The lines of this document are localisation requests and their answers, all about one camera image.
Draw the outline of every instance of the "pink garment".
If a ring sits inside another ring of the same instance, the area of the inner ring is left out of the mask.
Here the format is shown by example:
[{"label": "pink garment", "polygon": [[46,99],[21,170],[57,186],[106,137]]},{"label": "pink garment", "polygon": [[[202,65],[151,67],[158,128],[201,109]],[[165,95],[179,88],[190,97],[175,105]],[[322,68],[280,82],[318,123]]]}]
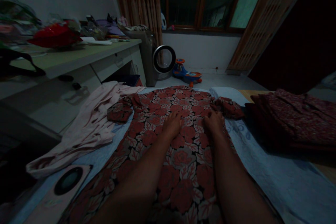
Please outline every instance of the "pink garment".
[{"label": "pink garment", "polygon": [[112,141],[115,123],[107,120],[107,109],[120,96],[144,90],[145,87],[119,85],[116,81],[103,83],[85,101],[79,114],[64,134],[61,143],[47,154],[26,165],[26,171],[39,179],[63,169],[77,158]]}]

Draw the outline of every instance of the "bag strap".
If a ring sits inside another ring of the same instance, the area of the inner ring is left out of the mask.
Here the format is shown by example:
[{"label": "bag strap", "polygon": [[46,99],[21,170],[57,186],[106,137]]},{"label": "bag strap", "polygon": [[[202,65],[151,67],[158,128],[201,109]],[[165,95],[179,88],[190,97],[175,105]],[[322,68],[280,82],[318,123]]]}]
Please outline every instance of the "bag strap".
[{"label": "bag strap", "polygon": [[[13,51],[7,48],[1,48],[0,49],[0,75],[1,76],[8,76],[8,75],[25,75],[25,76],[44,76],[46,73],[41,68],[37,67],[32,60],[32,57],[27,53],[21,53],[17,51]],[[16,66],[11,66],[10,62],[12,60],[15,60],[19,57],[24,58],[25,60],[28,60],[31,65],[35,68],[36,71],[27,70],[23,68],[19,68]]]}]

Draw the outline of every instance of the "floral dress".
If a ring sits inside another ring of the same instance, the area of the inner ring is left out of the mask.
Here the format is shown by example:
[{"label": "floral dress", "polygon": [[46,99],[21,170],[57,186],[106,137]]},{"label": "floral dress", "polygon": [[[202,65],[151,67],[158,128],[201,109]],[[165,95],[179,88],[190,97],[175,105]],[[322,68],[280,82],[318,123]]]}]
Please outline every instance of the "floral dress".
[{"label": "floral dress", "polygon": [[107,117],[124,123],[132,107],[133,120],[117,150],[69,205],[61,222],[87,223],[157,140],[165,118],[174,111],[182,113],[184,124],[167,151],[147,222],[221,222],[212,151],[203,118],[213,110],[220,110],[227,118],[242,118],[239,105],[228,98],[215,100],[206,92],[176,86],[126,96],[108,110]]}]

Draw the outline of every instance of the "wooden window frame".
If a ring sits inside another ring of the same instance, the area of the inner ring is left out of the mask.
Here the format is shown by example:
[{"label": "wooden window frame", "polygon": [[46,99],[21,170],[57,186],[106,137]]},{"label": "wooden window frame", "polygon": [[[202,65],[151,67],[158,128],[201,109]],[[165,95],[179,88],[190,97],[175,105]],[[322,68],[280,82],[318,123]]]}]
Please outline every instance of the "wooden window frame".
[{"label": "wooden window frame", "polygon": [[[227,25],[225,27],[202,27],[202,20],[204,14],[204,7],[205,7],[206,0],[197,0],[196,6],[196,16],[195,16],[195,23],[193,26],[189,25],[177,25],[175,24],[174,27],[177,30],[186,30],[186,31],[201,31],[201,32],[219,32],[219,33],[244,33],[244,28],[233,28],[230,27],[235,9],[237,7],[238,0],[234,0],[232,3],[232,7],[229,13],[229,18]],[[170,27],[169,24],[169,0],[166,0],[166,23],[167,28]]]}]

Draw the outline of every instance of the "purple item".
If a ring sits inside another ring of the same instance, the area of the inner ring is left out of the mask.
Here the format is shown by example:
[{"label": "purple item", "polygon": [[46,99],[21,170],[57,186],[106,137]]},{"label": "purple item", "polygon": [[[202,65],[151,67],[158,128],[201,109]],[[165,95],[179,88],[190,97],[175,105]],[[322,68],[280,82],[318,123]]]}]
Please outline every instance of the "purple item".
[{"label": "purple item", "polygon": [[106,19],[96,20],[96,23],[100,26],[106,27],[108,29],[108,34],[126,36],[118,27],[117,23],[113,21],[113,23],[109,23]]}]

